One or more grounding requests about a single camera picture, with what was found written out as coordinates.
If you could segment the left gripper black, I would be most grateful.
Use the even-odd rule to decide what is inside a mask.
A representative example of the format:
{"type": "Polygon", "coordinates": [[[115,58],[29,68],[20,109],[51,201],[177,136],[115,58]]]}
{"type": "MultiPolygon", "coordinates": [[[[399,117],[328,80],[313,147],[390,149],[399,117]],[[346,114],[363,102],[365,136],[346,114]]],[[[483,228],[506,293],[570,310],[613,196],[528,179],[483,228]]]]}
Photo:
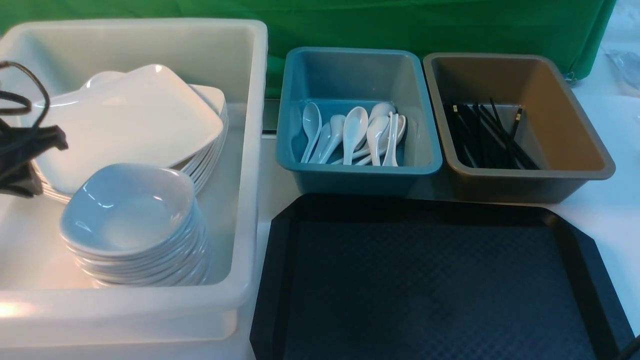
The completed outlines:
{"type": "Polygon", "coordinates": [[[43,194],[42,181],[32,161],[46,151],[68,150],[66,133],[60,126],[38,127],[25,142],[31,127],[12,127],[1,121],[0,193],[17,198],[43,194]]]}

